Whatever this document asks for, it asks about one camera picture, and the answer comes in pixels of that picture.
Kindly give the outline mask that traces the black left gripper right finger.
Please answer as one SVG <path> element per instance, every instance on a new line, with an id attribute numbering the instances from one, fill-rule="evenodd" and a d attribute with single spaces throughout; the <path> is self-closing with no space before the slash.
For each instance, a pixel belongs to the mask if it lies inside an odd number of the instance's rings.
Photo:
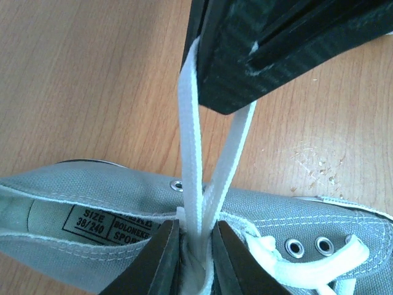
<path id="1" fill-rule="evenodd" d="M 289 294 L 266 272 L 225 221 L 212 231 L 214 294 Z"/>

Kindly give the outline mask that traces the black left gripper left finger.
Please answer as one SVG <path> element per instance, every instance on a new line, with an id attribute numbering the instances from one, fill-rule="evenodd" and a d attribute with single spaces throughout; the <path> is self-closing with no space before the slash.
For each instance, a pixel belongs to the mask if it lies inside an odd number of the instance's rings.
<path id="1" fill-rule="evenodd" d="M 100 294 L 177 294 L 179 237 L 179 221 L 165 221 L 130 266 Z"/>

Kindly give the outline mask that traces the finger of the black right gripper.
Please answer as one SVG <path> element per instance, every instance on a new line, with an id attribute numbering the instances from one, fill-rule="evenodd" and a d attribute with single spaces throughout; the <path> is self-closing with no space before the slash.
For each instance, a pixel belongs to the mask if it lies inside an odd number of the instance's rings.
<path id="1" fill-rule="evenodd" d="M 193 1 L 198 102 L 231 114 L 392 31 L 391 1 Z"/>

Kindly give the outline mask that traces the white shoelace of sneaker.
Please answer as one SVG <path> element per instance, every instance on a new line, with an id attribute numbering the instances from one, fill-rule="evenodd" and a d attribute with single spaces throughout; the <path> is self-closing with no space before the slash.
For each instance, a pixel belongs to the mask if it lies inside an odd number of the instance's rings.
<path id="1" fill-rule="evenodd" d="M 186 232 L 181 294 L 209 294 L 213 284 L 211 232 L 243 151 L 255 104 L 235 113 L 225 147 L 207 189 L 202 188 L 201 130 L 197 86 L 198 42 L 194 41 L 181 69 L 178 84 L 184 206 L 177 213 Z M 331 281 L 366 261 L 370 251 L 355 235 L 335 254 L 315 262 L 295 264 L 282 258 L 272 236 L 244 234 L 247 252 L 274 279 L 287 287 L 313 289 L 318 294 L 353 294 L 354 279 Z"/>

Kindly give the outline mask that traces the grey sneaker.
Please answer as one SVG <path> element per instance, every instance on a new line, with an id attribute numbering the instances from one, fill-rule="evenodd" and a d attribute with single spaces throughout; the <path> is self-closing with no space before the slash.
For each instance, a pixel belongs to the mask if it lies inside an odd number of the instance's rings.
<path id="1" fill-rule="evenodd" d="M 73 160 L 1 179 L 1 251 L 92 293 L 128 267 L 160 225 L 181 216 L 181 182 L 100 160 Z M 220 218 L 240 236 L 271 237 L 291 263 L 335 258 L 359 238 L 369 257 L 332 274 L 291 269 L 288 290 L 392 293 L 392 217 L 329 197 L 281 197 L 230 189 Z"/>

